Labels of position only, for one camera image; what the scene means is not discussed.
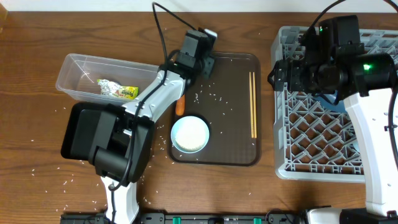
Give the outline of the foil yellow snack wrapper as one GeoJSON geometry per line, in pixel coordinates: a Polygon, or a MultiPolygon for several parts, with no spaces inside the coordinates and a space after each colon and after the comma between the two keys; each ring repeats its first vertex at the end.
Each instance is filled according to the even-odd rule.
{"type": "Polygon", "coordinates": [[[101,94],[105,96],[133,100],[139,93],[137,86],[123,86],[107,79],[97,79],[97,84],[101,89],[101,94]]]}

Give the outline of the light blue cup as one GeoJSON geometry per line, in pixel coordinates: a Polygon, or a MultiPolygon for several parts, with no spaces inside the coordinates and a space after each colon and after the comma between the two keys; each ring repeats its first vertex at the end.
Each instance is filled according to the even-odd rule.
{"type": "Polygon", "coordinates": [[[360,153],[359,144],[358,144],[357,140],[353,141],[353,147],[354,147],[356,152],[360,153]]]}

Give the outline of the light blue rice bowl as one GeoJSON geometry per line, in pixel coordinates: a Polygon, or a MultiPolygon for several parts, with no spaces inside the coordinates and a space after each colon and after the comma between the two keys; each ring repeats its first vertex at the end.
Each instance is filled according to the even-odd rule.
{"type": "Polygon", "coordinates": [[[172,126],[170,138],[174,147],[187,154],[201,151],[210,139],[208,125],[197,116],[184,116],[172,126]]]}

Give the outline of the blue plate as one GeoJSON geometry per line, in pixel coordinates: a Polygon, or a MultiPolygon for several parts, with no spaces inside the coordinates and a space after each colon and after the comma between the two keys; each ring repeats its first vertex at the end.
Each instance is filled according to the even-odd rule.
{"type": "Polygon", "coordinates": [[[312,98],[316,101],[319,101],[321,106],[337,113],[346,113],[345,106],[343,100],[336,101],[337,92],[334,94],[314,94],[312,98]]]}

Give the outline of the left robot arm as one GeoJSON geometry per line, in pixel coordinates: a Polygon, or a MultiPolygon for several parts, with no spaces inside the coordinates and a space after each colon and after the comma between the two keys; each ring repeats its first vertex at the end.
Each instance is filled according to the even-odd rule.
{"type": "Polygon", "coordinates": [[[106,187],[109,223],[133,223],[139,212],[136,183],[149,161],[154,125],[199,75],[208,78],[218,35],[209,29],[188,30],[183,47],[166,56],[154,81],[135,99],[101,110],[89,162],[106,187]]]}

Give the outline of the orange carrot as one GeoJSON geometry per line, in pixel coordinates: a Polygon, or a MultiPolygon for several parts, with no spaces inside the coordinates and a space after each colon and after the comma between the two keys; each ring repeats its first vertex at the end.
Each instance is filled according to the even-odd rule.
{"type": "Polygon", "coordinates": [[[175,106],[175,114],[177,116],[182,116],[185,112],[185,95],[181,96],[175,106]]]}

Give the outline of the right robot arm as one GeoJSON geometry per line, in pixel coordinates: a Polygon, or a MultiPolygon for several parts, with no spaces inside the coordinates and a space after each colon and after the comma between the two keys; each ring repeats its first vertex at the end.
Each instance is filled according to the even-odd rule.
{"type": "Polygon", "coordinates": [[[306,223],[397,222],[397,70],[383,52],[367,54],[355,15],[316,19],[303,35],[302,60],[278,60],[275,91],[335,94],[353,122],[363,163],[364,208],[307,210],[306,223]]]}

